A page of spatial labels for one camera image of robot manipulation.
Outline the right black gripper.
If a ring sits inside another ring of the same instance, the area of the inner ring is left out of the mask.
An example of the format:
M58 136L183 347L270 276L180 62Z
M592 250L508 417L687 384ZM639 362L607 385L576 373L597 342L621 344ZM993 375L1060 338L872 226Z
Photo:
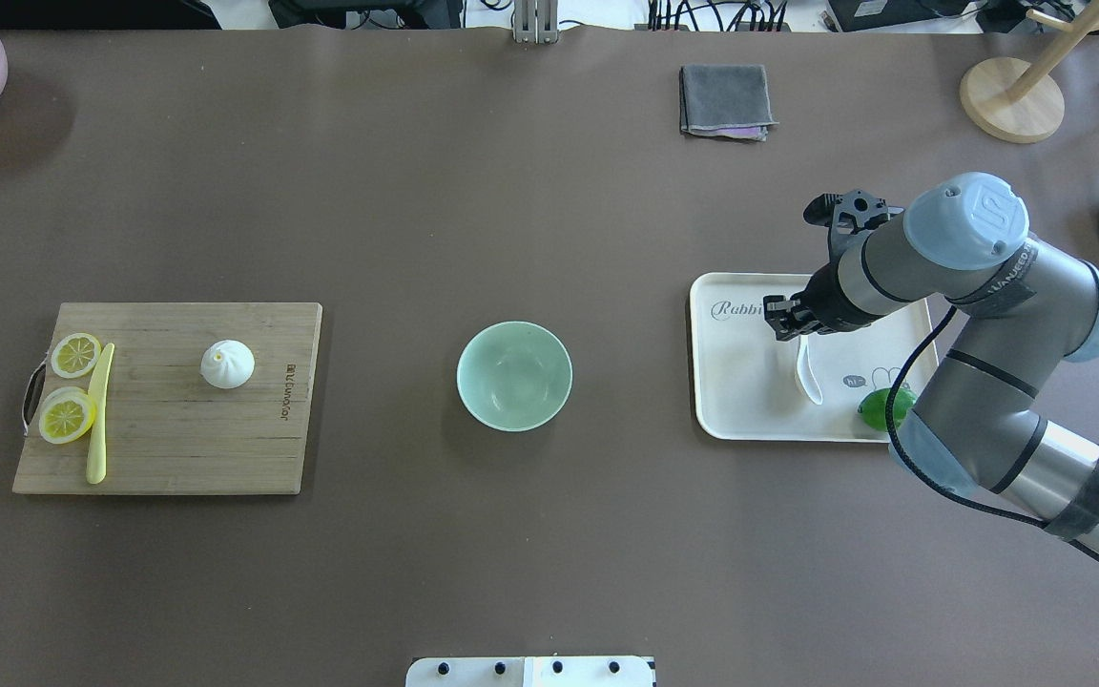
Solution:
M903 299L884 290L866 264L873 231L901 212L863 190L821 193L807 204L804 221L829 230L829 261L793 299L763 297L763 317L777 341L858 330L903 308Z

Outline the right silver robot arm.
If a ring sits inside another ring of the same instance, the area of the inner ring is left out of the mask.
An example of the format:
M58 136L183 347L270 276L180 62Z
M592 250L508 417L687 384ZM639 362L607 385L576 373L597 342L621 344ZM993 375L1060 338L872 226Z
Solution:
M1026 204L991 174L957 175L904 208L861 190L803 210L829 261L803 290L764 299L780 341L851 332L939 295L965 323L893 455L942 497L1055 536L1099 562L1099 443L1033 410L1063 362L1099 357L1099 270L1035 239Z

